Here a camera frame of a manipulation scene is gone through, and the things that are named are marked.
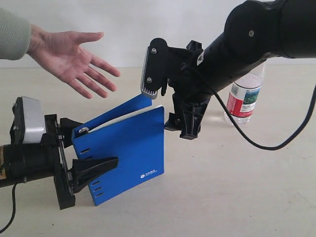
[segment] blue binder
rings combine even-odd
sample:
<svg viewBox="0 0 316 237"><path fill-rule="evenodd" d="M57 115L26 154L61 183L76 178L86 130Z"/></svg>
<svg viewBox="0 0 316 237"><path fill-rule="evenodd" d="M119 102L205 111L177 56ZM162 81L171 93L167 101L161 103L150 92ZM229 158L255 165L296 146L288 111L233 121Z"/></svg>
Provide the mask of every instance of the blue binder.
<svg viewBox="0 0 316 237"><path fill-rule="evenodd" d="M88 185L95 205L164 173L164 108L153 108L82 136L79 130L87 127L91 131L151 105L151 99L141 94L74 129L78 159L118 157L117 168Z"/></svg>

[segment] red label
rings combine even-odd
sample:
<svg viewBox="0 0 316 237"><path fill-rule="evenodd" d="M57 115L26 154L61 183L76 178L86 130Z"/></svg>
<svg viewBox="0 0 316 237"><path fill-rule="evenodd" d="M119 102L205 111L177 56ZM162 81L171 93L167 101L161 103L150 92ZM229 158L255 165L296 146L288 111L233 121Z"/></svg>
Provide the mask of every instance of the red label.
<svg viewBox="0 0 316 237"><path fill-rule="evenodd" d="M230 112L231 115L240 117L240 118L246 118L248 116L251 116L253 111L249 112L241 112L243 106L243 100L236 99L231 93L229 94L229 99L227 102L227 109Z"/></svg>

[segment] water bottle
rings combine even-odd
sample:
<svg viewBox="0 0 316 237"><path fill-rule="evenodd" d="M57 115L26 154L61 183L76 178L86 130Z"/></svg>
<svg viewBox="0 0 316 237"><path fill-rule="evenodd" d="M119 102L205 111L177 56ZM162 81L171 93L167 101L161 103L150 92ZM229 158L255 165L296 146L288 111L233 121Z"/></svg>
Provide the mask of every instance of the water bottle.
<svg viewBox="0 0 316 237"><path fill-rule="evenodd" d="M250 122L264 80L265 68L266 64L263 63L233 83L227 109L237 124ZM232 124L225 112L224 117L226 122Z"/></svg>

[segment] sweater sleeve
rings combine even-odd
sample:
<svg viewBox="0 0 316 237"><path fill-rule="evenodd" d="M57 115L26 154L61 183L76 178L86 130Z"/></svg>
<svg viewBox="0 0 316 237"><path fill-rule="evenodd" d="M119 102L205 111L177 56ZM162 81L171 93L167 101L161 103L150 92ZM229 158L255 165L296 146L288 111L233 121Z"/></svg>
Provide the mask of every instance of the sweater sleeve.
<svg viewBox="0 0 316 237"><path fill-rule="evenodd" d="M0 8L0 59L19 60L31 41L31 24Z"/></svg>

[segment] open hand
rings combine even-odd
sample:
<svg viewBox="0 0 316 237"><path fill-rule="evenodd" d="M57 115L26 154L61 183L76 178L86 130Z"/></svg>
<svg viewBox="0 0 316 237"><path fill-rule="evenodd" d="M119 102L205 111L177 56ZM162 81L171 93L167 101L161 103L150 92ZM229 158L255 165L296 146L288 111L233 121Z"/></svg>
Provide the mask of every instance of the open hand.
<svg viewBox="0 0 316 237"><path fill-rule="evenodd" d="M119 77L120 72L80 46L82 43L97 41L102 37L103 33L74 31L48 33L32 26L32 39L28 54L46 71L71 86L82 96L92 98L92 95L79 82L99 96L106 98L108 93L94 81L110 91L116 91L117 88L91 65L115 77Z"/></svg>

